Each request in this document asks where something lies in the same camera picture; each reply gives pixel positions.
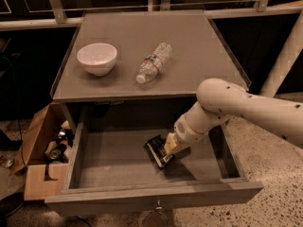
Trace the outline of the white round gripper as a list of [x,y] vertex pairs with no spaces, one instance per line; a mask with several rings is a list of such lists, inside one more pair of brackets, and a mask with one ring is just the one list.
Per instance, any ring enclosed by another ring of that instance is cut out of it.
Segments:
[[174,132],[167,136],[164,150],[167,155],[175,154],[201,141],[209,131],[229,119],[228,115],[213,113],[196,102],[174,123]]

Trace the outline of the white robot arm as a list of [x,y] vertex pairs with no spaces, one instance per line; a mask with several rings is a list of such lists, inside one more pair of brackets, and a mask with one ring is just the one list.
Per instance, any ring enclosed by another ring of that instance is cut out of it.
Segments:
[[174,123],[165,151],[174,154],[201,141],[230,116],[241,117],[303,147],[303,105],[275,97],[287,69],[302,52],[302,17],[268,15],[216,19],[213,25],[251,80],[248,89],[224,79],[206,79],[197,101]]

